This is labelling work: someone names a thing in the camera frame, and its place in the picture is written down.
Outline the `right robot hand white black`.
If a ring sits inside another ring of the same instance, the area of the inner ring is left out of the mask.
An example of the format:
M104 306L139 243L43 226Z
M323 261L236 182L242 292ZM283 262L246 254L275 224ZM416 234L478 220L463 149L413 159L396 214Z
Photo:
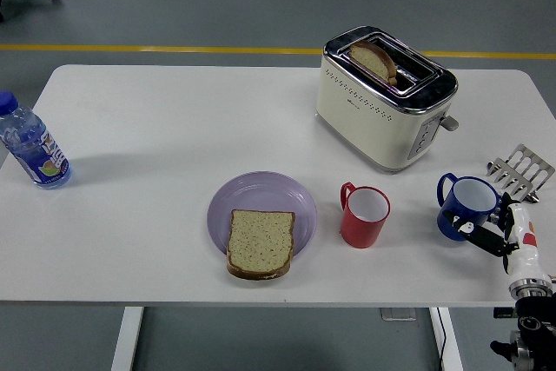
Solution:
M552 278L540 265L533 223L522 202L514 200L508 193L501 197L498 226L502 235L450 210L441 213L465 240L503 260L511 292L552 292Z

